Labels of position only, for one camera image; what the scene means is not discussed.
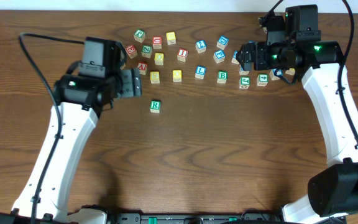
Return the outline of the green B letter block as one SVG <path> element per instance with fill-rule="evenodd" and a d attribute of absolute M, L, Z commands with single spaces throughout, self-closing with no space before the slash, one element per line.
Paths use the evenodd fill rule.
<path fill-rule="evenodd" d="M 219 71 L 217 83 L 225 84 L 227 82 L 228 72 L 227 71 Z"/>

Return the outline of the green R letter block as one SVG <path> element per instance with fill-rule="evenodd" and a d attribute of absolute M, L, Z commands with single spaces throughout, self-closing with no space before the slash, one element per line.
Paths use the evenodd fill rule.
<path fill-rule="evenodd" d="M 150 112 L 151 113 L 159 113 L 161 110 L 161 101 L 159 100 L 152 100 L 150 102 Z"/>

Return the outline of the yellow O letter block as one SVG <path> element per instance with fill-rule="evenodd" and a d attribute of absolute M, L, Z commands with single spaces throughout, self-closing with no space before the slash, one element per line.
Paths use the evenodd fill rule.
<path fill-rule="evenodd" d="M 173 82 L 182 82 L 182 70 L 172 71 Z"/>

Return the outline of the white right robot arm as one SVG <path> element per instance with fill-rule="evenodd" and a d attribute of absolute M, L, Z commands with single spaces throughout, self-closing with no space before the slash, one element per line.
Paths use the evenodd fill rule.
<path fill-rule="evenodd" d="M 288 7 L 282 16 L 259 18 L 267 38 L 241 46 L 244 70 L 294 69 L 316 111 L 326 146 L 327 168 L 308 182 L 307 194 L 281 210 L 285 223 L 343 223 L 358 213 L 358 110 L 345 67 L 347 50 L 323 41 L 316 5 Z"/>

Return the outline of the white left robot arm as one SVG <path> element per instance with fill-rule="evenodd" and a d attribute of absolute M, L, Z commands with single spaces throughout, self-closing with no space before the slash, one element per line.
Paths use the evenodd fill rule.
<path fill-rule="evenodd" d="M 20 34 L 20 46 L 53 106 L 43 146 L 11 213 L 19 223 L 73 222 L 78 215 L 68 213 L 68 199 L 85 144 L 115 100 L 141 96 L 140 73 L 124 68 L 127 52 L 121 42 L 87 37 L 81 42 L 83 58 L 50 86 L 25 47 L 27 36 Z"/>

